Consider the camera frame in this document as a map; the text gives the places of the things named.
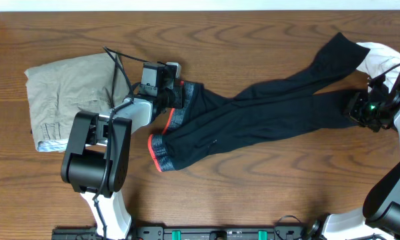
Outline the black leggings with red waistband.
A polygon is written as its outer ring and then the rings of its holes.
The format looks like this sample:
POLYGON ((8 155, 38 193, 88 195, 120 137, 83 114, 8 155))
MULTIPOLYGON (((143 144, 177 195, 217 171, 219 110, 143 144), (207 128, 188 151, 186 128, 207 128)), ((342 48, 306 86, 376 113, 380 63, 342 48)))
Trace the black leggings with red waistband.
POLYGON ((343 111, 363 90, 318 91, 352 74, 369 51, 338 33, 306 69, 286 79, 251 85, 232 98, 200 83, 184 82, 183 108, 172 109, 163 132, 148 138, 157 170, 181 170, 209 155, 353 126, 343 111))

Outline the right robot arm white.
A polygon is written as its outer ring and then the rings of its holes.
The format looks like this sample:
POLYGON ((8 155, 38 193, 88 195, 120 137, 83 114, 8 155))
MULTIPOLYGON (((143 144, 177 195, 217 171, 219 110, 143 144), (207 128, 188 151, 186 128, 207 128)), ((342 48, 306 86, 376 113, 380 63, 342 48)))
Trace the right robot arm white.
MULTIPOLYGON (((392 87, 384 80, 384 74, 370 80, 368 95, 354 96, 346 114, 374 132, 396 130, 400 144, 400 73, 392 87)), ((309 238, 400 239, 400 162, 370 190, 362 208, 316 221, 309 238)))

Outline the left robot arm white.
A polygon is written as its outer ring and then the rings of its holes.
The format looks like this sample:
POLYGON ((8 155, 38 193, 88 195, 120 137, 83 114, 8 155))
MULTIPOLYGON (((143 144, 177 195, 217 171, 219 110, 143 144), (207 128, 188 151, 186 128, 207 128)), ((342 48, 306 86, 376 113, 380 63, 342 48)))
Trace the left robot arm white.
POLYGON ((61 177, 89 205, 97 224, 93 239, 129 236, 132 218, 121 188, 127 176, 131 135, 168 108, 183 106, 180 72, 175 62, 145 62, 136 94, 102 113, 76 114, 61 177))

